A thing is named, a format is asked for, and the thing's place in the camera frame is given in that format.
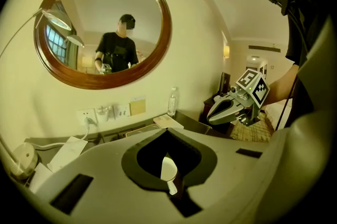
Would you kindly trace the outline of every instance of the round base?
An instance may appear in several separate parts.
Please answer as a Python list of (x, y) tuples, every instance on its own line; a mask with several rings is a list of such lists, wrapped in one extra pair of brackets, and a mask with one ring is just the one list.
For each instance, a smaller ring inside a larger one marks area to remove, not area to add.
[(37, 165), (37, 153), (30, 143), (19, 145), (14, 151), (18, 163), (11, 164), (11, 172), (19, 180), (28, 178)]

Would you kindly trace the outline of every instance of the water bottle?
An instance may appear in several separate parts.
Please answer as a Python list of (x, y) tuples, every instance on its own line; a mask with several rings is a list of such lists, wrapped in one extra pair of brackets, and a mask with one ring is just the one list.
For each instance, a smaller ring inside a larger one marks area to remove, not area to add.
[(177, 87), (172, 87), (170, 98), (168, 99), (167, 114), (174, 116), (178, 103), (178, 90)]

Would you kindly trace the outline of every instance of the desk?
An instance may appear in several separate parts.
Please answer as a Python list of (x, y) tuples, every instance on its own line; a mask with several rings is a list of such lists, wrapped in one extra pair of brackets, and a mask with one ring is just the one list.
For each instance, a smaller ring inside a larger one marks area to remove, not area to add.
[[(210, 126), (199, 123), (195, 121), (194, 119), (186, 116), (185, 114), (177, 111), (175, 116), (173, 116), (173, 119), (177, 121), (179, 124), (184, 126), (184, 129), (197, 132), (200, 134), (215, 136), (215, 137), (221, 137), (221, 138), (227, 138), (223, 134), (217, 132), (216, 130), (213, 130)], [(86, 150), (107, 142), (113, 142), (115, 140), (123, 139), (125, 138), (125, 135), (133, 130), (141, 129), (145, 126), (153, 124), (153, 118), (144, 120), (142, 122), (134, 123), (128, 126), (124, 126), (122, 128), (114, 129), (114, 130), (108, 130), (104, 132), (99, 133), (93, 133), (89, 134), (86, 138), (88, 141), (88, 144), (85, 146), (82, 152), (85, 152)], [(77, 138), (83, 137), (83, 135), (77, 135), (75, 136)], [(35, 143), (39, 145), (47, 145), (51, 143), (56, 142), (66, 142), (69, 137), (62, 137), (62, 138), (30, 138), (26, 139), (25, 142), (29, 143)], [(41, 162), (43, 165), (47, 166), (48, 163), (52, 160), (54, 155), (59, 151), (61, 147), (51, 147), (47, 149), (37, 149), (37, 154), (39, 156), (39, 162)]]

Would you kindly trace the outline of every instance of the wooden mirror frame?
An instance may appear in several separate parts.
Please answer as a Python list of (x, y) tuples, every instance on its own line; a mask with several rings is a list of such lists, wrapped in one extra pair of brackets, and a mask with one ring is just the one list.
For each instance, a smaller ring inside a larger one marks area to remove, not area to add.
[[(50, 9), (52, 8), (55, 1), (56, 0), (43, 0), (40, 8)], [(155, 47), (152, 54), (146, 58), (146, 60), (131, 69), (107, 75), (97, 75), (82, 73), (64, 65), (56, 58), (47, 43), (47, 35), (45, 30), (47, 18), (45, 18), (42, 13), (37, 15), (34, 24), (34, 43), (38, 57), (52, 76), (65, 84), (77, 88), (99, 90), (110, 89), (132, 83), (154, 69), (154, 67), (163, 58), (170, 44), (172, 32), (170, 10), (166, 0), (156, 1), (162, 13), (162, 29), (157, 46)], [(41, 16), (43, 17), (36, 28), (36, 25)]]

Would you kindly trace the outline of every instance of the wall socket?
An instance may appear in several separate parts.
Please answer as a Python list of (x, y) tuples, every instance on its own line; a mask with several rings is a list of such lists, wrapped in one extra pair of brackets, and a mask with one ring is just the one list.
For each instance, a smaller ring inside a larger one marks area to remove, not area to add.
[(85, 125), (85, 118), (90, 118), (95, 124), (97, 124), (96, 113), (94, 109), (80, 110), (77, 111), (77, 118), (81, 125)]
[(126, 118), (130, 116), (130, 104), (114, 106), (115, 119)]

